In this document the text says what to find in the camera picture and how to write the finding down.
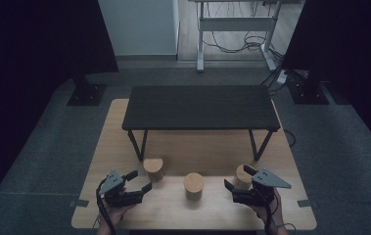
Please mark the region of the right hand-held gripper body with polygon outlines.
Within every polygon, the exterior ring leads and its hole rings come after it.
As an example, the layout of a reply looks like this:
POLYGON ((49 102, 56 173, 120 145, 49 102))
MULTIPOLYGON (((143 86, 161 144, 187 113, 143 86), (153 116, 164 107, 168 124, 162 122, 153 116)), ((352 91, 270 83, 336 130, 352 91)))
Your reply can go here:
POLYGON ((232 191, 233 202, 247 206, 265 207, 273 201, 275 188, 291 189, 292 185, 267 168, 257 170, 256 174, 252 176, 250 190, 234 187, 232 191))

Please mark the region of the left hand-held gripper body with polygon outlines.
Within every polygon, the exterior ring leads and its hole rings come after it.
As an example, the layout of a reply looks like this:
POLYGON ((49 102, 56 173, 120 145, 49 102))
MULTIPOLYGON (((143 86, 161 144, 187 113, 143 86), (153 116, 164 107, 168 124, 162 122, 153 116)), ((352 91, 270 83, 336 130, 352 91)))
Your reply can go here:
POLYGON ((127 207, 141 204, 144 194, 141 190, 126 192, 123 175, 119 175, 114 169, 107 175, 98 188, 98 206, 107 202, 111 207, 127 207))

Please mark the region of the jar with round bamboo lid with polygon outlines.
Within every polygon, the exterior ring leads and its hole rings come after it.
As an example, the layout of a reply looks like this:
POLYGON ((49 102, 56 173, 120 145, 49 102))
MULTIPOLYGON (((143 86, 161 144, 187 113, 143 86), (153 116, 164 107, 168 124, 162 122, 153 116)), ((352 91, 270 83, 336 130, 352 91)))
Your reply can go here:
POLYGON ((252 186, 252 177, 244 171, 243 164, 236 168, 234 183, 237 189, 250 189, 252 186))
POLYGON ((163 160, 162 159, 145 159, 143 167, 152 182, 159 182, 163 179, 163 160))
POLYGON ((205 187, 204 178, 197 172, 188 173, 183 181, 185 195, 188 200, 199 201, 205 187))

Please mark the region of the person's left hand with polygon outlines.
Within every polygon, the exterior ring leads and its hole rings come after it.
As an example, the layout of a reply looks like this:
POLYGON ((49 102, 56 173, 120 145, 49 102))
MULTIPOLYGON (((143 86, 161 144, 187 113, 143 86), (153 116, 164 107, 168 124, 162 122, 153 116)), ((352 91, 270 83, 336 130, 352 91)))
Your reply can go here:
MULTIPOLYGON (((121 218, 129 210, 133 209, 134 208, 134 205, 127 206, 127 207, 117 208, 117 207, 111 207, 111 206, 108 205, 107 202, 104 202, 104 208, 105 208, 106 212, 108 213, 108 216, 110 218, 110 221, 112 223, 113 228, 116 228, 116 226, 118 225, 118 223, 121 221, 121 218)), ((107 224, 110 227, 110 225, 104 219, 102 219, 102 221, 100 222, 100 225, 101 224, 107 224)))

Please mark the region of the person's right hand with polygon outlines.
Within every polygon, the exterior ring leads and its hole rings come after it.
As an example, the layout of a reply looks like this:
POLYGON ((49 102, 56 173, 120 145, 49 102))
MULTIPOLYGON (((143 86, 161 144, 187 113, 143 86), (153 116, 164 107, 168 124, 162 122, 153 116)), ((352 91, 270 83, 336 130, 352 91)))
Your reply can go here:
POLYGON ((284 224, 281 197, 277 190, 274 190, 273 201, 267 207, 253 207, 256 216, 260 218, 265 228, 281 227, 284 224))

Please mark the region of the low black table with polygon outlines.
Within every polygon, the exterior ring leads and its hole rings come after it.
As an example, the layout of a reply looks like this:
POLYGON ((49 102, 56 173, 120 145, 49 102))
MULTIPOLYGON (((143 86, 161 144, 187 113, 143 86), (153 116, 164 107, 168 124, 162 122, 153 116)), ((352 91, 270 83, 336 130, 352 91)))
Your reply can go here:
POLYGON ((147 139, 136 130, 246 129, 257 161, 281 124, 264 85, 134 86, 121 128, 140 161, 147 139))

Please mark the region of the white cabinet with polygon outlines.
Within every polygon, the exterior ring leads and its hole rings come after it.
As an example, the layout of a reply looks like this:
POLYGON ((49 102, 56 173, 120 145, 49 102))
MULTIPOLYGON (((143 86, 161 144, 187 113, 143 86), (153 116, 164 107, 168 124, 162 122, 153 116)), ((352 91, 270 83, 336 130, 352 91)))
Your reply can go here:
POLYGON ((98 0, 117 56, 176 56, 178 0, 98 0))

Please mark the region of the black curtain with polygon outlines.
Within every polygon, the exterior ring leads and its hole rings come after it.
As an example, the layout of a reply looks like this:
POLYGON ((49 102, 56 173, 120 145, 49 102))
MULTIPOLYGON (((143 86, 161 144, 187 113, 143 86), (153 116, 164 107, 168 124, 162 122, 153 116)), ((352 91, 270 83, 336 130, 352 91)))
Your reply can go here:
POLYGON ((0 0, 0 183, 60 85, 116 69, 99 0, 0 0))
POLYGON ((371 0, 305 0, 283 67, 329 80, 371 131, 371 0))

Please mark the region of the black stand with base plate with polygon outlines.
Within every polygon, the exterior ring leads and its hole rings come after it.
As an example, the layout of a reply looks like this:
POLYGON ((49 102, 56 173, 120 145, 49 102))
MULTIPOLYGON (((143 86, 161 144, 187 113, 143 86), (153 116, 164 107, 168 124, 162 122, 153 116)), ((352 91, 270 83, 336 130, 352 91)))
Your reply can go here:
POLYGON ((328 105, 329 102, 320 87, 320 78, 315 72, 307 75, 291 71, 287 81, 293 101, 298 105, 328 105))
POLYGON ((106 84, 90 83, 85 75, 73 79, 75 89, 68 106, 99 106, 106 91, 106 84))

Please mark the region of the white desk frame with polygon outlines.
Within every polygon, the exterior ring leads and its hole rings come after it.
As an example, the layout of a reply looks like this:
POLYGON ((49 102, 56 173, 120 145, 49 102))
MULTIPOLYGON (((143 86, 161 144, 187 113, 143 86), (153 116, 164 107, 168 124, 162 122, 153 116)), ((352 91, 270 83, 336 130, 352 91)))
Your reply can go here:
POLYGON ((197 72, 203 72, 205 68, 204 60, 204 33, 214 31, 254 31, 265 32, 265 41, 260 45, 260 52, 265 60, 270 71, 275 71, 277 66, 273 61, 271 53, 271 40, 278 22, 279 13, 282 2, 284 0, 254 0, 263 1, 265 3, 275 2, 275 10, 271 16, 267 17, 206 17, 205 5, 208 3, 240 3, 251 2, 252 0, 188 0, 196 3, 199 9, 197 10, 197 20, 199 23, 199 40, 197 47, 197 72))

